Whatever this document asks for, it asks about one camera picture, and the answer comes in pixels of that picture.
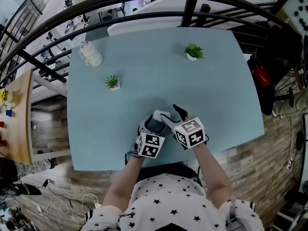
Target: small white pot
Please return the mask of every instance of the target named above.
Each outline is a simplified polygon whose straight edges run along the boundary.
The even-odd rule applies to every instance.
[[[192,57],[192,56],[189,55],[188,53],[187,53],[187,58],[188,58],[190,61],[196,61],[196,60],[197,60],[196,57]]]
[[[14,92],[11,91],[11,90],[9,90],[9,91],[8,91],[8,97],[7,97],[7,99],[6,99],[5,101],[6,101],[7,103],[11,103],[12,100],[13,100],[13,96],[14,96]]]
[[[117,80],[118,80],[118,82],[119,82],[118,86],[115,87],[115,88],[110,88],[110,90],[118,90],[118,89],[121,88],[121,87],[120,87],[120,80],[119,80],[119,78],[118,78]]]

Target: red object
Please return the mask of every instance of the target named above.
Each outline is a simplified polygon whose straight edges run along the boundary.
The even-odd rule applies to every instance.
[[[1,144],[2,144],[2,146],[5,146],[5,147],[8,145],[6,140],[1,141]]]
[[[270,76],[263,67],[255,67],[251,71],[251,74],[255,81],[255,84],[260,87],[260,91],[263,91],[270,84]]]

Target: blue object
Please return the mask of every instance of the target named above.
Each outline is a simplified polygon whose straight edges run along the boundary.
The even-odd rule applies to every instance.
[[[12,111],[11,111],[11,110],[6,110],[6,111],[5,111],[5,114],[6,114],[8,117],[12,117]]]
[[[210,28],[164,28],[125,33],[92,42],[104,57],[87,66],[74,48],[68,81],[68,133],[75,170],[120,170],[133,150],[137,128],[154,110],[180,117],[172,104],[189,108],[219,152],[264,134],[257,91],[244,55],[232,32]],[[188,43],[203,50],[191,62]],[[117,75],[121,89],[105,80]],[[167,136],[155,166],[195,159]]]

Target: wooden table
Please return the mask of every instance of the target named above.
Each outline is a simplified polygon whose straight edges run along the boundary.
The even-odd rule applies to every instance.
[[[6,140],[8,145],[7,147],[0,147],[0,152],[13,161],[25,164],[70,154],[69,150],[33,154],[31,140],[31,96],[34,80],[66,96],[66,91],[33,74],[32,69],[26,71],[5,87],[8,91],[14,91],[12,101],[13,115],[8,117],[5,115],[4,109],[1,110],[0,121],[4,122],[4,128],[0,128],[0,133],[2,139]]]
[[[194,43],[204,59],[191,62],[184,49]],[[171,112],[172,104],[199,117],[218,152],[264,134],[256,88],[232,32],[173,27],[124,33],[92,42],[104,57],[86,65],[72,50],[67,86],[68,135],[75,170],[119,170],[124,154],[134,150],[137,128],[154,110]],[[117,75],[121,89],[109,90],[106,77]],[[156,159],[144,166],[194,159],[167,136]]]

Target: floor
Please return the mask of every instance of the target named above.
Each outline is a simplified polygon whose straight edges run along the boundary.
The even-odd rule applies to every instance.
[[[67,134],[66,98],[60,97],[38,103],[32,107],[31,127],[33,147],[35,150],[57,151],[69,147]],[[239,199],[253,201],[257,204],[257,213],[265,227],[268,227],[275,214],[287,202],[284,196],[289,189],[296,187],[299,179],[302,154],[295,153],[296,134],[302,129],[302,118],[295,116],[292,120],[275,118],[264,122],[265,135],[245,145],[215,154],[229,176],[234,194]],[[291,169],[286,163],[293,156]],[[97,195],[99,202],[103,201],[116,172],[84,172],[74,171],[70,157],[62,157],[60,164],[54,169],[27,175],[22,178],[23,183],[42,186],[46,179],[50,189],[56,194],[62,194],[72,200],[82,201],[86,193]],[[196,162],[188,162],[197,170]],[[54,195],[48,188],[40,188],[42,195],[20,195],[7,199],[9,206],[19,206],[22,212],[33,221],[40,230],[72,230],[80,227],[71,219],[69,214],[63,214],[71,222],[70,226],[62,219],[54,204],[49,208],[49,214],[43,219],[37,212],[37,205],[46,212],[51,197]],[[66,211],[65,205],[59,199],[54,200],[58,207]],[[88,195],[85,203],[94,208],[95,197]],[[75,213],[83,213],[81,204],[72,201]]]

